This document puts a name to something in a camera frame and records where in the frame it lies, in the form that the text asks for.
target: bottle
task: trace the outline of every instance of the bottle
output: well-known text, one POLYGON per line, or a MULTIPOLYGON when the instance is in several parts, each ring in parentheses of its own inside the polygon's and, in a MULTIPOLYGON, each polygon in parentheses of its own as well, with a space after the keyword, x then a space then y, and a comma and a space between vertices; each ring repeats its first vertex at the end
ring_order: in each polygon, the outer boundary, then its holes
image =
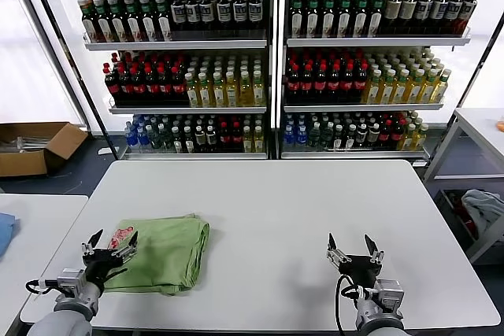
POLYGON ((291 37, 293 39, 298 39, 301 37, 302 28, 302 0, 292 0, 292 7, 290 12, 291 18, 291 37))
POLYGON ((380 89, 380 77, 381 71, 378 69, 373 70, 371 79, 367 82, 367 88, 362 96, 364 104, 376 104, 376 96, 378 95, 378 90, 380 89))
POLYGON ((448 88, 448 79, 450 78, 451 75, 451 70, 448 68, 443 71, 443 74, 441 75, 441 79, 435 86, 434 91, 432 92, 432 96, 430 99, 431 104, 439 104, 441 100, 443 99, 444 93, 448 88))
POLYGON ((376 37, 379 31, 381 17, 382 17, 382 8, 384 7, 384 0, 373 0, 372 9, 369 13, 369 21, 366 27, 368 31, 368 37, 376 37))
POLYGON ((378 104, 388 104, 391 100, 392 90, 395 87, 395 70, 387 70, 385 80, 380 82, 380 89, 376 95, 378 104))
POLYGON ((419 68, 413 74, 413 80, 409 81, 406 85, 406 90, 404 91, 404 96, 402 97, 403 104, 414 104, 417 100, 420 89, 424 85, 424 74, 425 71, 419 68))
POLYGON ((240 106, 254 106, 254 92, 250 85, 249 73, 247 71, 241 72, 239 103, 240 106))
POLYGON ((249 1, 249 19, 251 29, 262 28, 262 0, 249 1))
POLYGON ((224 108, 228 104, 228 94, 224 89, 222 74, 220 72, 213 73, 213 93, 215 95, 215 106, 217 108, 224 108))
POLYGON ((394 83, 394 89, 392 90, 390 104, 401 104, 402 97, 404 96, 404 91, 406 90, 406 83, 408 81, 408 75, 410 72, 406 69, 401 70, 399 73, 398 80, 394 83))
POLYGON ((220 29, 229 29, 231 27, 231 3, 229 0, 219 0, 217 3, 217 19, 220 29))
POLYGON ((234 72, 226 72, 226 95, 228 96, 228 107, 236 108, 237 86, 234 72))
POLYGON ((250 126, 243 127, 243 152, 252 152, 252 135, 250 134, 250 126))
POLYGON ((308 134, 308 149, 312 151, 317 151, 318 142, 321 138, 321 125, 318 122, 313 123, 312 129, 308 134))
POLYGON ((326 39, 332 36, 332 22, 334 21, 334 0, 325 0, 322 9, 322 38, 326 39))
POLYGON ((395 25, 401 9, 402 0, 387 0, 385 2, 384 17, 380 34, 393 35, 395 33, 395 25))
POLYGON ((368 0, 358 0, 357 6, 355 7, 352 15, 352 26, 351 30, 352 37, 363 37, 364 36, 364 26, 366 22, 366 17, 368 16, 368 0))
POLYGON ((350 0, 341 0, 337 20, 338 29, 336 29, 336 37, 341 39, 347 36, 348 24, 350 21, 350 0))
POLYGON ((262 134, 262 127, 256 126, 254 129, 254 151, 256 153, 264 153, 265 145, 264 145, 265 137, 262 134))
POLYGON ((414 134, 410 149, 412 151, 421 151, 424 148, 425 139, 427 138, 428 125, 422 124, 419 130, 414 134))
POLYGON ((254 106, 263 106, 265 104, 265 89, 262 84, 260 71, 254 71, 254 106))
POLYGON ((309 0, 306 13, 306 38, 315 37, 318 25, 318 0, 309 0))

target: bottle label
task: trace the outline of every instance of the bottle label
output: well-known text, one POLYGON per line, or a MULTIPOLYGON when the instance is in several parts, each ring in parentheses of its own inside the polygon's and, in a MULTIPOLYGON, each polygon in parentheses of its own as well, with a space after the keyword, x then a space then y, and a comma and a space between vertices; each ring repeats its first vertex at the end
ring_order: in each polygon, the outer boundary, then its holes
POLYGON ((354 37, 362 37, 364 31, 365 13, 359 13, 355 17, 354 37))
POLYGON ((186 4, 187 21, 190 23, 199 23, 201 17, 199 16, 198 4, 186 4))
POLYGON ((252 141, 243 141, 243 152, 251 153, 252 152, 252 141))
POLYGON ((203 108, 208 108, 210 106, 210 97, 208 95, 208 90, 199 90, 199 95, 202 97, 203 108))
POLYGON ((140 27, 138 21, 130 17, 128 19, 128 25, 130 30, 132 31, 132 37, 135 40, 135 42, 142 41, 142 35, 140 34, 140 27))
POLYGON ((262 88, 254 88, 254 106, 262 105, 262 88))
POLYGON ((105 37, 105 41, 113 42, 112 31, 110 30, 109 22, 105 19, 99 19, 98 24, 100 25, 100 29, 102 29, 103 37, 105 37))
POLYGON ((91 20, 82 20, 82 24, 84 25, 84 29, 86 29, 86 33, 89 36, 89 40, 91 42, 97 42, 96 30, 95 26, 91 22, 91 20))
POLYGON ((378 33, 378 27, 380 26, 381 13, 374 13, 371 16, 371 21, 369 22, 368 37, 376 37, 378 33))
POLYGON ((195 143, 192 141, 186 141, 186 147, 188 153, 195 153, 195 143))
POLYGON ((198 106, 198 96, 195 90, 187 90, 187 96, 189 97, 189 104, 191 108, 196 108, 198 106))
POLYGON ((431 99, 432 92, 434 91, 433 86, 427 86, 424 89, 424 93, 422 94, 422 97, 420 99, 420 104, 427 104, 428 101, 431 99))
POLYGON ((400 104, 403 95, 404 95, 404 87, 397 87, 395 89, 394 97, 392 98, 392 104, 400 104))
POLYGON ((368 101, 366 104, 374 104, 376 101, 376 95, 378 94, 378 87, 369 88, 368 101))
POLYGON ((324 23, 322 24, 322 38, 327 39, 331 37, 332 21, 334 20, 334 15, 332 13, 327 13, 324 15, 324 23))
POLYGON ((220 88, 214 88, 213 93, 215 94, 216 107, 222 108, 224 106, 224 92, 220 88))
POLYGON ((324 90, 325 82, 315 82, 315 90, 324 90))
POLYGON ((201 13, 201 18, 204 23, 211 23, 212 21, 215 20, 215 16, 213 15, 212 3, 200 4, 199 12, 201 13))
POLYGON ((165 41, 170 41, 172 39, 172 29, 170 28, 170 22, 167 17, 159 17, 159 26, 161 28, 161 34, 165 41))
POLYGON ((364 90, 365 89, 365 82, 354 82, 354 87, 356 90, 364 90))
POLYGON ((183 24, 187 21, 186 7, 183 4, 179 6, 172 5, 172 15, 175 24, 183 24))
POLYGON ((262 21, 262 2, 249 3, 249 18, 255 23, 262 21))
POLYGON ((156 31, 154 30, 154 23, 150 17, 143 18, 143 25, 149 41, 156 41, 156 31))
POLYGON ((388 104, 391 100, 392 86, 384 88, 384 94, 381 96, 380 104, 388 104))
POLYGON ((228 92, 228 104, 230 108, 236 107, 236 91, 233 89, 227 89, 228 92))
POLYGON ((408 104, 413 104, 417 100, 418 92, 420 92, 420 86, 415 86, 411 89, 408 97, 408 104))
POLYGON ((343 13, 339 15, 338 21, 338 32, 336 33, 336 37, 342 39, 347 35, 348 29, 348 21, 350 20, 350 15, 348 13, 343 13))
POLYGON ((444 18, 447 20, 455 20, 462 7, 462 2, 449 2, 444 18))
POLYGON ((298 39, 301 35, 302 16, 299 13, 292 15, 292 38, 298 39))
POLYGON ((112 25, 117 33, 117 38, 119 42, 127 42, 126 32, 124 31, 123 21, 121 19, 112 19, 112 25))
POLYGON ((306 23, 306 38, 312 39, 315 37, 315 28, 317 27, 318 15, 311 13, 308 15, 308 22, 306 23))
POLYGON ((217 16, 221 23, 231 21, 231 5, 229 3, 217 4, 217 16))

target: gray floor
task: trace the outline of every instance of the gray floor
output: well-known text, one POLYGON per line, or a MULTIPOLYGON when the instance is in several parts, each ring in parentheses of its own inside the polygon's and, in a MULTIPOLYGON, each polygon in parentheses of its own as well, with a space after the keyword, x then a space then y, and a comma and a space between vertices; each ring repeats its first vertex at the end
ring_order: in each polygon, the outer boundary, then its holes
MULTIPOLYGON (((85 194, 91 196, 98 182, 113 161, 112 155, 98 156, 98 150, 107 147, 102 140, 86 141, 58 173, 47 176, 33 176, 18 179, 0 179, 0 187, 6 193, 19 194, 85 194)), ((496 173, 495 166, 487 159, 470 139, 461 138, 440 174, 496 173)), ((472 187, 481 187, 478 183, 472 187)), ((429 192, 435 195, 444 186, 430 186, 429 192)), ((486 186, 486 190, 501 192, 504 186, 486 186)), ((504 315, 504 266, 475 266, 475 271, 490 294, 501 316, 504 315)), ((100 334, 118 334, 103 332, 100 334)), ((456 330, 454 336, 497 336, 504 335, 504 323, 497 327, 483 327, 456 330)))

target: display shelf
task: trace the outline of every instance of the display shelf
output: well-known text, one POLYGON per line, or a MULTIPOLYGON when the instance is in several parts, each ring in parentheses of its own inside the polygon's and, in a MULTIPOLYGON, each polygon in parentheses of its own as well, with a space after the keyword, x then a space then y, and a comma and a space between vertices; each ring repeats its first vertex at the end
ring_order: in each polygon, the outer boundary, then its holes
POLYGON ((289 47, 335 47, 335 46, 463 46, 471 40, 467 28, 462 37, 375 37, 344 39, 287 39, 289 47))
POLYGON ((437 110, 443 107, 439 104, 337 104, 337 105, 284 105, 283 110, 288 113, 300 112, 400 112, 403 110, 437 110))
POLYGON ((266 113, 265 106, 251 106, 240 108, 188 108, 188 107, 163 107, 163 106, 132 106, 116 107, 111 106, 109 111, 112 114, 262 114, 266 113))
POLYGON ((127 161, 228 161, 265 160, 266 153, 126 153, 127 161))
POLYGON ((422 151, 284 151, 282 159, 427 159, 422 151))

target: storage shelf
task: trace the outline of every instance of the storage shelf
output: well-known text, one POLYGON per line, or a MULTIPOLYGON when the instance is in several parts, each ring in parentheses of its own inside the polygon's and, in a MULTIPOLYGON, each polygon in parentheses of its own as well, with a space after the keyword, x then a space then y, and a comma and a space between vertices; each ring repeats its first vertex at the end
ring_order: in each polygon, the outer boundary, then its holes
POLYGON ((282 152, 282 159, 426 159, 422 151, 338 151, 282 152))
POLYGON ((243 108, 188 108, 188 107, 163 107, 163 106, 132 106, 127 108, 110 107, 112 114, 262 114, 266 113, 265 106, 251 106, 243 108))
POLYGON ((403 110, 437 110, 443 107, 439 104, 338 104, 338 105, 284 105, 283 110, 287 113, 300 112, 383 112, 403 110))
POLYGON ((265 39, 229 39, 221 41, 169 42, 100 42, 85 43, 89 51, 107 50, 195 50, 195 49, 261 49, 265 39))
POLYGON ((289 47, 334 46, 463 46, 471 40, 469 28, 462 37, 375 37, 344 39, 287 39, 289 47))
POLYGON ((266 153, 126 153, 127 161, 228 161, 265 160, 266 153))

